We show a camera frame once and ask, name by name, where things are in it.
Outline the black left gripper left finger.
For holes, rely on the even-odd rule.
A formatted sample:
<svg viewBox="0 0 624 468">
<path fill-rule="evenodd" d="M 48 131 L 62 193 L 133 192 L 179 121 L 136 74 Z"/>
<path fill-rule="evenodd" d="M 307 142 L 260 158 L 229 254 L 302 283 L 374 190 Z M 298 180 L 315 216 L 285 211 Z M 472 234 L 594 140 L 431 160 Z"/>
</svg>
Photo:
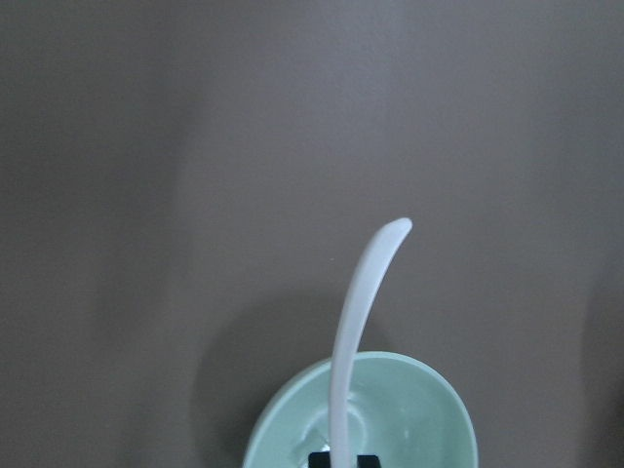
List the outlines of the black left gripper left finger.
<svg viewBox="0 0 624 468">
<path fill-rule="evenodd" d="M 315 451 L 308 455 L 309 468 L 331 468 L 331 454 L 328 451 Z"/>
</svg>

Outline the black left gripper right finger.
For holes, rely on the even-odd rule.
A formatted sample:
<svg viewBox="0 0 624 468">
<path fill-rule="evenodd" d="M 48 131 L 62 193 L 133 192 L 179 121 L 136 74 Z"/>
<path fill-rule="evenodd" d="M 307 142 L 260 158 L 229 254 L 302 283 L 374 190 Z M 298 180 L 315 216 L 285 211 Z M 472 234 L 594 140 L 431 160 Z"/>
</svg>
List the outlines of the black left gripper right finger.
<svg viewBox="0 0 624 468">
<path fill-rule="evenodd" d="M 379 458 L 375 454 L 358 454 L 356 457 L 357 468 L 379 468 Z"/>
</svg>

